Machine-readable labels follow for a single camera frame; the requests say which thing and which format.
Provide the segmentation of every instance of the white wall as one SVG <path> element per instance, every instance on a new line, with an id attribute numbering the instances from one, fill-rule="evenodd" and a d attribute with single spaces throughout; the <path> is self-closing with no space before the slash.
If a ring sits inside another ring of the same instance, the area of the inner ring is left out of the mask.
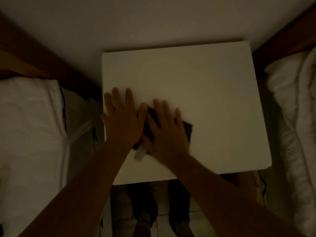
<path id="1" fill-rule="evenodd" d="M 112 49 L 247 39 L 252 49 L 316 0 L 0 0 L 0 11 L 101 87 Z"/>

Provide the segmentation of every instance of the headboard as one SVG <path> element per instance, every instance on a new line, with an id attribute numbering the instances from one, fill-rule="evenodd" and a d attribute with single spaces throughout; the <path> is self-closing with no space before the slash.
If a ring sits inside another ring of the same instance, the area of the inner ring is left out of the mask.
<path id="1" fill-rule="evenodd" d="M 0 79 L 12 76 L 55 79 L 83 98 L 102 102 L 102 90 L 0 14 Z"/>
<path id="2" fill-rule="evenodd" d="M 289 23 L 252 54 L 257 73 L 272 62 L 316 45 L 316 5 Z"/>

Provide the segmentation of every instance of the white tabletop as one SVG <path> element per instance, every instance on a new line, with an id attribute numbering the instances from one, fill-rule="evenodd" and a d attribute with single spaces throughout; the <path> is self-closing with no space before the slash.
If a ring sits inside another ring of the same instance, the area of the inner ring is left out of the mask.
<path id="1" fill-rule="evenodd" d="M 103 93 L 130 87 L 136 105 L 168 100 L 193 124 L 190 152 L 215 173 L 264 169 L 271 155 L 248 42 L 102 54 Z M 131 150 L 114 184 L 174 179 Z"/>

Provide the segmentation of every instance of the person's left hand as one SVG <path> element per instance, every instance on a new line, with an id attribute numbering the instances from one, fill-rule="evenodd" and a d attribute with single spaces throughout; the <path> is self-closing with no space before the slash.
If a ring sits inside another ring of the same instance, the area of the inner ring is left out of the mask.
<path id="1" fill-rule="evenodd" d="M 132 149 L 142 135 L 148 104 L 142 103 L 137 111 L 132 91 L 127 88 L 124 106 L 116 87 L 112 89 L 112 100 L 111 95 L 105 93 L 104 102 L 108 115 L 102 113 L 101 120 L 105 125 L 106 140 Z"/>

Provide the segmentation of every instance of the person's right arm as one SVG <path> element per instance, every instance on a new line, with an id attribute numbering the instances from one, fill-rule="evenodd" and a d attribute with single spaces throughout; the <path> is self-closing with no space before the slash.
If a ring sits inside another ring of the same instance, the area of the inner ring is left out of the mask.
<path id="1" fill-rule="evenodd" d="M 177 176 L 218 236 L 304 236 L 195 160 L 189 153 L 180 111 L 176 110 L 175 122 L 166 101 L 154 100 L 154 106 L 160 128 L 147 114 L 154 141 L 142 135 L 143 146 Z"/>

